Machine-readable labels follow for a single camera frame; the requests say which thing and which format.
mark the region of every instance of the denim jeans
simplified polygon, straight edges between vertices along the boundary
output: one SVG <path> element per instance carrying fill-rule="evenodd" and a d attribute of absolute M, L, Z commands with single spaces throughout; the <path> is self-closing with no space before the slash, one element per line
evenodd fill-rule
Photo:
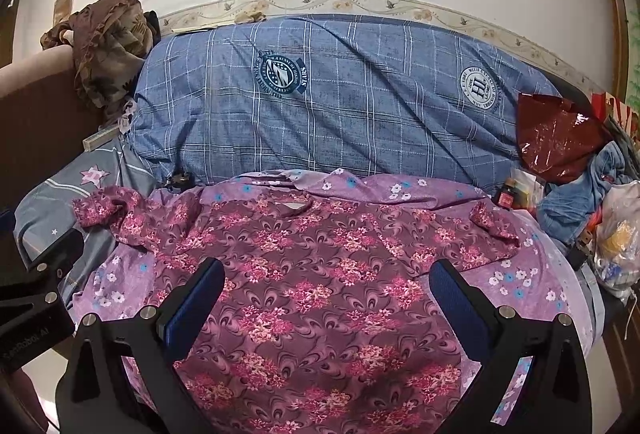
<path fill-rule="evenodd" d="M 538 204 L 538 223 L 549 236 L 571 245 L 600 207 L 613 184 L 630 183 L 623 174 L 625 157 L 616 142 L 607 143 L 591 158 L 575 181 L 554 187 Z"/>

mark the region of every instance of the cable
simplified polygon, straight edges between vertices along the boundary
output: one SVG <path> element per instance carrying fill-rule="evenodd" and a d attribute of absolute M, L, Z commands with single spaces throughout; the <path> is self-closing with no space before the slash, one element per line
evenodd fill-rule
<path fill-rule="evenodd" d="M 59 427 L 59 426 L 57 426 L 55 423 L 53 423 L 53 422 L 51 421 L 51 418 L 50 418 L 49 416 L 47 416 L 47 421 L 49 422 L 49 424 L 50 424 L 50 425 L 51 425 L 55 430 L 57 430 L 58 432 L 60 432 L 60 427 Z"/>
<path fill-rule="evenodd" d="M 626 319 L 626 326 L 625 326 L 625 340 L 626 340 L 626 332 L 629 329 L 629 322 L 631 322 L 631 315 L 634 314 L 634 309 L 636 309 L 636 304 L 638 304 L 638 296 L 636 295 L 636 292 L 630 288 L 631 290 L 631 296 L 634 298 L 634 305 L 631 306 L 631 311 L 629 312 L 629 316 Z"/>

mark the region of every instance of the circular emblem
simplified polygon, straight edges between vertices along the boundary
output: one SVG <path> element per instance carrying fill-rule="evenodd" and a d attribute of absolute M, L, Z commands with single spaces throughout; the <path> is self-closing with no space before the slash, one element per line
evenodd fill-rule
<path fill-rule="evenodd" d="M 255 67 L 260 85 L 276 94 L 303 93 L 308 83 L 305 63 L 283 55 L 261 54 Z"/>
<path fill-rule="evenodd" d="M 460 87 L 469 101 L 480 109 L 490 109 L 496 90 L 489 73 L 481 68 L 467 68 L 460 75 Z"/>

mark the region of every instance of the framed picture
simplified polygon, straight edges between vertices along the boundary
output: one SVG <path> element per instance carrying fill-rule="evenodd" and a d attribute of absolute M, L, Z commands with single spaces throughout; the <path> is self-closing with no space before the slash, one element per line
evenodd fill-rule
<path fill-rule="evenodd" d="M 74 0 L 57 0 L 53 5 L 53 26 L 69 18 Z"/>

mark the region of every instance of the box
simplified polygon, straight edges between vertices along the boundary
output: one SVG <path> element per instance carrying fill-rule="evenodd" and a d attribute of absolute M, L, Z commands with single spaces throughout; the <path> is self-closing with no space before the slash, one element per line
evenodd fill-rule
<path fill-rule="evenodd" d="M 598 120 L 604 122 L 607 116 L 612 114 L 613 119 L 626 131 L 634 144 L 640 143 L 638 113 L 631 109 L 631 107 L 626 106 L 609 93 L 592 94 L 591 105 Z"/>

